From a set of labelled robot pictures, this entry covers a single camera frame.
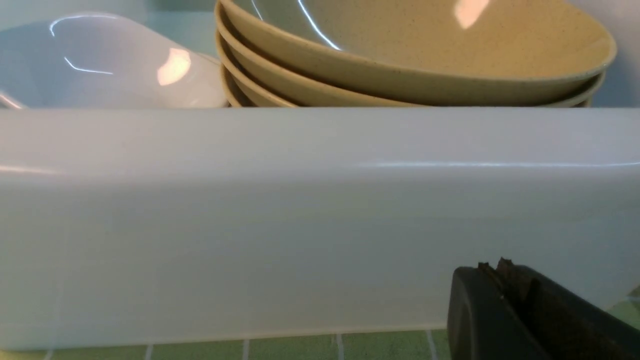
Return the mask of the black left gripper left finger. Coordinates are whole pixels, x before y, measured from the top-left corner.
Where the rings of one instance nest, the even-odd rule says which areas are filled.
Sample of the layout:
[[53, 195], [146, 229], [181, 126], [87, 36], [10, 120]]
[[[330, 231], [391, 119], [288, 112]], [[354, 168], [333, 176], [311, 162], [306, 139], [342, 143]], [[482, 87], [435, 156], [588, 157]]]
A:
[[459, 267], [452, 275], [446, 319], [453, 360], [549, 360], [486, 272]]

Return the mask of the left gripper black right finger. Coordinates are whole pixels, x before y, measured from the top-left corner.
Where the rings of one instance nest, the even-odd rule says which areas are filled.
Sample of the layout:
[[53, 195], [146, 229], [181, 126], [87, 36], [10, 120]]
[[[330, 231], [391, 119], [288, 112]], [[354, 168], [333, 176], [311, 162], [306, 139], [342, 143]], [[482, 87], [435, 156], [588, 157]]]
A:
[[553, 360], [637, 360], [639, 331], [526, 265], [478, 269]]

